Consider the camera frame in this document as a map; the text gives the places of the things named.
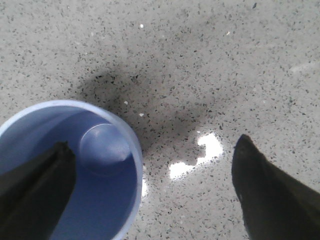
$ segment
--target bright spot on floor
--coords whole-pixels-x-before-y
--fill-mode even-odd
[[[186,172],[193,169],[194,166],[190,166],[185,164],[184,162],[178,162],[170,165],[170,178],[176,179],[180,177],[181,175],[185,174]]]
[[[222,145],[220,144],[218,138],[214,133],[210,133],[208,135],[200,137],[198,140],[198,145],[205,145],[205,156],[198,157],[195,166],[187,165],[184,162],[171,164],[169,167],[171,179],[178,179],[192,169],[197,169],[200,164],[207,163],[215,157],[219,157],[224,151]]]
[[[141,195],[143,198],[148,195],[148,186],[147,186],[145,179],[142,179],[142,194]]]

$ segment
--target floor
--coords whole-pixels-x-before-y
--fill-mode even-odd
[[[320,191],[319,0],[0,2],[0,124],[77,99],[138,135],[143,198],[125,240],[246,240],[231,181],[248,134]]]

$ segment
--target gray floor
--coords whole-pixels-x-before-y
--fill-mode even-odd
[[[241,134],[320,191],[320,2],[254,3],[1,1],[0,124],[46,100],[104,107],[143,148],[126,240],[248,239],[231,182]]]

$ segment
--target blue bucket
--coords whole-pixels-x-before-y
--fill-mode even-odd
[[[76,184],[50,240],[121,240],[138,212],[142,151],[121,118],[89,103],[53,100],[0,127],[0,175],[56,142],[76,156]]]

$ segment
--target black object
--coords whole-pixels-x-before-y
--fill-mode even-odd
[[[268,162],[246,135],[235,146],[232,182],[251,240],[320,240],[320,194]]]
[[[0,240],[47,240],[76,183],[66,143],[0,176]]]

